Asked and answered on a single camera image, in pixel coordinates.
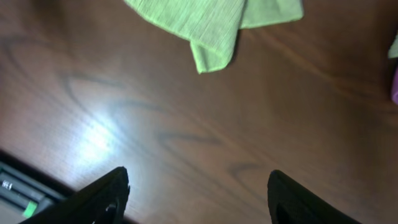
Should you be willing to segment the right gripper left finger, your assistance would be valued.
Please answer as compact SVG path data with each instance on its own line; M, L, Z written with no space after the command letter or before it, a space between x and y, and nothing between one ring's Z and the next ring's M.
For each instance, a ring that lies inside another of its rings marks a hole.
M129 192L127 169L117 167L21 224L121 224Z

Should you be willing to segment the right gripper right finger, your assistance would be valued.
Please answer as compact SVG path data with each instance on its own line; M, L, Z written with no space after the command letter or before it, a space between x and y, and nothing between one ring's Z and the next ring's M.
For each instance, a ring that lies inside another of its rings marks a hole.
M267 183L272 224L359 224L280 170Z

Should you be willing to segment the green microfiber cloth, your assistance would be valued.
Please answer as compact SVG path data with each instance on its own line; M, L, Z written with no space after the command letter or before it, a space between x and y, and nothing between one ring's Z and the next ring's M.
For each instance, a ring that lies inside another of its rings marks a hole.
M143 19L189 41L198 73L224 69L238 30L300 20L301 0L126 0Z

